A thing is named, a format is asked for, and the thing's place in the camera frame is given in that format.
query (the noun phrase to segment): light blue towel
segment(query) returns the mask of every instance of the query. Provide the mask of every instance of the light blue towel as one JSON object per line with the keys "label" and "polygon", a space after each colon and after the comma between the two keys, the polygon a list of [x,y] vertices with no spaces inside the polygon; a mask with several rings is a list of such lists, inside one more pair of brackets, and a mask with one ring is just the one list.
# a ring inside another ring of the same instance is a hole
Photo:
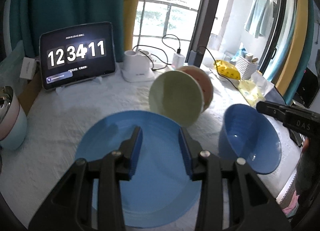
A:
{"label": "light blue towel", "polygon": [[270,17],[270,0],[253,0],[244,29],[255,38],[264,36]]}

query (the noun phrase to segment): yellow wipes package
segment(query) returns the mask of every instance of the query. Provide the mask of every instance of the yellow wipes package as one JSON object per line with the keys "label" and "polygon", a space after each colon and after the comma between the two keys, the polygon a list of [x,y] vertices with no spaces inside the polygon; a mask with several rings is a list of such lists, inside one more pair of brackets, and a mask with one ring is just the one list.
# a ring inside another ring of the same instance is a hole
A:
{"label": "yellow wipes package", "polygon": [[216,64],[216,69],[218,70],[219,74],[231,79],[241,79],[239,71],[229,62],[224,60],[217,60]]}

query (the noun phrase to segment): tablet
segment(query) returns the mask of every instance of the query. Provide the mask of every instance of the tablet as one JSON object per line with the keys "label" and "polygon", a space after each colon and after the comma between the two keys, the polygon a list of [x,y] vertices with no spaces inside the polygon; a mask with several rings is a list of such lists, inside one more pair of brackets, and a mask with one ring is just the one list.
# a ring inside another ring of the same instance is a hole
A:
{"label": "tablet", "polygon": [[43,87],[47,90],[116,71],[112,24],[82,24],[40,36]]}

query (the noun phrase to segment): white woven basket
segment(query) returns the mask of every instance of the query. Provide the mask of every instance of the white woven basket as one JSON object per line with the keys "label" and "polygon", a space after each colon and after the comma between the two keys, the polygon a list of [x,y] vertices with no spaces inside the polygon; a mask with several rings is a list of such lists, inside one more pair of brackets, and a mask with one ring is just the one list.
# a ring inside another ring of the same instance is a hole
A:
{"label": "white woven basket", "polygon": [[240,73],[241,79],[247,80],[250,79],[253,72],[257,70],[258,64],[249,62],[245,58],[239,56],[236,62],[236,68]]}

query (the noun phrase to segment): metal bolt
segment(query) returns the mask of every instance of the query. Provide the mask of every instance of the metal bolt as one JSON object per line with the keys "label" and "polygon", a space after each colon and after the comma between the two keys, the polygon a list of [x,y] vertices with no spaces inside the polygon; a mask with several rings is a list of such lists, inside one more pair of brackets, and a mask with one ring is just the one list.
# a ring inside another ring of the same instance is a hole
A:
{"label": "metal bolt", "polygon": [[111,154],[112,154],[114,157],[119,157],[119,156],[122,154],[122,152],[121,152],[121,151],[118,151],[118,150],[115,150],[115,151],[113,151]]}
{"label": "metal bolt", "polygon": [[77,164],[78,166],[84,165],[84,164],[85,164],[85,159],[80,158],[80,159],[76,160],[76,164]]}
{"label": "metal bolt", "polygon": [[209,151],[207,151],[207,150],[202,150],[201,152],[200,152],[200,155],[202,156],[202,157],[209,157],[210,155],[211,155],[211,153],[209,152]]}
{"label": "metal bolt", "polygon": [[239,165],[245,165],[245,159],[244,159],[244,158],[238,158],[238,159],[237,159],[237,163],[238,163]]}

